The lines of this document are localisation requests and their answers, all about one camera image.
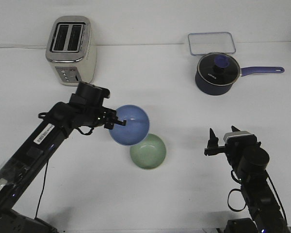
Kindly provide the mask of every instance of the lid knob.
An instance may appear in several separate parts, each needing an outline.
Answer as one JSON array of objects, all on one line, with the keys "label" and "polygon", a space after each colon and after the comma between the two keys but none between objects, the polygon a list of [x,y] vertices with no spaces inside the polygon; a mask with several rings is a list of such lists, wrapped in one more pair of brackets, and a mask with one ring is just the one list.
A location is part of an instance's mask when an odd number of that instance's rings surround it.
[{"label": "lid knob", "polygon": [[229,66],[228,57],[224,54],[216,55],[214,58],[214,63],[220,68],[226,68]]}]

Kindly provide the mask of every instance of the blue bowl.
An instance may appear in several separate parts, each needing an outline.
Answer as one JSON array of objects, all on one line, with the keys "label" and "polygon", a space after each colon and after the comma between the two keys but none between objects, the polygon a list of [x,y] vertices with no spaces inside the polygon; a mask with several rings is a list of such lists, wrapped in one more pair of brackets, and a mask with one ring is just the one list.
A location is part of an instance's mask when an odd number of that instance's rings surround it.
[{"label": "blue bowl", "polygon": [[135,145],[145,139],[149,132],[150,121],[146,112],[136,105],[123,105],[116,110],[119,120],[126,120],[126,125],[114,125],[109,130],[111,137],[124,146]]}]

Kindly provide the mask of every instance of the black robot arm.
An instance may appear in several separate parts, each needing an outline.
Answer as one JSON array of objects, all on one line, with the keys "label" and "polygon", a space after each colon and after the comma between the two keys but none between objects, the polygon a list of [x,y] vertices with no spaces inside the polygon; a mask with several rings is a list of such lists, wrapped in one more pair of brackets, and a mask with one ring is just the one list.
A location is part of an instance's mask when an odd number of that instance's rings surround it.
[{"label": "black robot arm", "polygon": [[[0,169],[0,233],[56,233],[57,230],[35,218],[23,216],[12,207],[42,167],[74,129],[89,135],[95,127],[113,129],[119,121],[116,111],[102,106],[108,89],[79,83],[69,103],[59,102],[48,113],[39,114],[42,123]],[[81,126],[90,128],[88,133]]]},{"label": "black robot arm", "polygon": [[226,154],[227,161],[232,166],[232,178],[241,185],[240,191],[249,214],[256,223],[254,226],[250,219],[230,220],[225,232],[289,233],[286,216],[281,214],[280,206],[267,183],[269,175],[266,166],[269,155],[260,147],[257,137],[232,126],[232,132],[225,134],[224,141],[225,145],[219,147],[218,138],[210,129],[205,155]]}]

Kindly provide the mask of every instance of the toaster control panel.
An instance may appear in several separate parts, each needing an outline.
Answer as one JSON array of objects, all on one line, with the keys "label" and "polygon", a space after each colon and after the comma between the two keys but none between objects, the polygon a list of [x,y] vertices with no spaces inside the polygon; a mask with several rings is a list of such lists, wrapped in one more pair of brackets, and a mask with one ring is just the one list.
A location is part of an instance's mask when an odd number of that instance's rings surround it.
[{"label": "toaster control panel", "polygon": [[78,83],[82,81],[76,67],[55,67],[55,69],[64,83]]}]

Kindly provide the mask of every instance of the table surface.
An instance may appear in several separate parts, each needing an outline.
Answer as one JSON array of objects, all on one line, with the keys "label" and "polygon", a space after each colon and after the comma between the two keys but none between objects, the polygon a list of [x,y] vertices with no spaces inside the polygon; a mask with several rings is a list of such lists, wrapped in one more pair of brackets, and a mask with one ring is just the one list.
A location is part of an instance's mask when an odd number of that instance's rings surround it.
[{"label": "table surface", "polygon": [[[100,127],[77,131],[50,159],[39,217],[59,230],[196,229],[224,227],[234,213],[226,200],[239,185],[221,154],[204,156],[209,128],[219,144],[234,125],[254,133],[269,153],[267,170],[291,226],[291,42],[239,43],[241,67],[282,66],[283,74],[240,77],[229,92],[209,96],[195,85],[198,57],[187,45],[100,46],[93,83],[108,88],[104,106],[143,108],[150,133],[166,144],[154,170],[138,168],[129,147]],[[7,161],[59,101],[75,87],[59,84],[45,50],[0,49],[0,165]],[[15,205],[33,217],[42,188],[40,172]],[[231,204],[243,206],[240,195]]]}]

